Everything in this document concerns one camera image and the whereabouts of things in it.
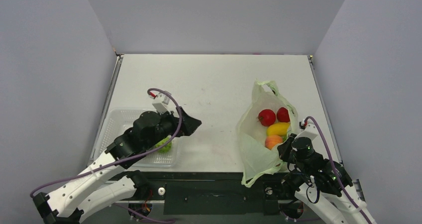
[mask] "white table surface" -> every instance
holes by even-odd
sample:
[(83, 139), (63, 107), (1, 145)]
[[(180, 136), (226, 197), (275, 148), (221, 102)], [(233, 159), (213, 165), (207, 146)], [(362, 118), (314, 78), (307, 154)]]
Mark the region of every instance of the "white table surface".
[[(146, 90), (167, 90), (187, 114), (203, 124), (191, 137), (180, 138), (176, 165), (159, 171), (242, 172), (235, 126), (251, 104), (256, 79), (275, 80), (300, 120), (313, 116), (338, 161), (307, 56), (126, 54), (108, 112), (152, 108)], [(320, 137), (313, 144), (327, 158)]]

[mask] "plastic bag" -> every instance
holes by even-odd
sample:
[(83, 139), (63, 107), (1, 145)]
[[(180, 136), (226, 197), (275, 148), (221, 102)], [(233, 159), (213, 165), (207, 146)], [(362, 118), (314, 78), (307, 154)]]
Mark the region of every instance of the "plastic bag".
[[(263, 86), (268, 86), (272, 92), (266, 92)], [(257, 116), (262, 110), (270, 109), (277, 113), (281, 107), (289, 111), (291, 125), (287, 136), (292, 132), (298, 133), (298, 113), (293, 105), (279, 93), (275, 81), (255, 81), (252, 104), (236, 126), (237, 143), (244, 166), (242, 185), (246, 187), (251, 187), (264, 174), (278, 172), (284, 164), (278, 156), (276, 147), (272, 150), (265, 147), (267, 127), (257, 121)]]

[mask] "red tomato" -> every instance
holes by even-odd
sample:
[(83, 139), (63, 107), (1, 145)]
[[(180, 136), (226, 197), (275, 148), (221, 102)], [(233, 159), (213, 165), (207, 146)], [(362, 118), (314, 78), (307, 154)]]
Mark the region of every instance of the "red tomato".
[(257, 118), (263, 126), (270, 126), (276, 122), (276, 114), (269, 109), (261, 111)]
[(277, 119), (280, 122), (285, 122), (285, 123), (290, 122), (289, 112), (287, 111), (286, 108), (284, 107), (279, 108), (279, 110), (277, 111)]

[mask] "green vegetable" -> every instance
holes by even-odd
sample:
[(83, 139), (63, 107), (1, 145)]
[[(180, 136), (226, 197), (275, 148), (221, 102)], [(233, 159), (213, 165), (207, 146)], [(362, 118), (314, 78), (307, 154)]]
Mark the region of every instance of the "green vegetable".
[[(167, 140), (169, 140), (169, 139), (170, 139), (170, 136), (168, 136), (167, 138), (165, 138), (165, 139), (161, 140), (160, 142), (158, 142), (158, 143), (155, 145), (155, 147), (156, 147), (156, 148), (160, 147), (161, 145), (163, 145), (163, 144), (164, 144)], [(166, 146), (162, 147), (162, 148), (161, 148), (161, 149), (159, 149), (157, 152), (159, 152), (159, 153), (167, 153), (168, 151), (170, 151), (170, 149), (171, 149), (171, 145), (172, 145), (172, 142), (168, 143)]]

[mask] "clear plastic tray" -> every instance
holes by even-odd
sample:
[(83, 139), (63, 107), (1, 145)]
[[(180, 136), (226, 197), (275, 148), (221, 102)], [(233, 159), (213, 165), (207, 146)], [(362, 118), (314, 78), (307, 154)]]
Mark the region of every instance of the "clear plastic tray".
[[(94, 159), (113, 143), (114, 139), (123, 134), (125, 130), (133, 126), (133, 122), (145, 111), (152, 109), (113, 109), (106, 117), (103, 130), (100, 133)], [(135, 168), (170, 168), (177, 160), (177, 138), (173, 139), (172, 147), (167, 153), (154, 152), (139, 160), (132, 167)]]

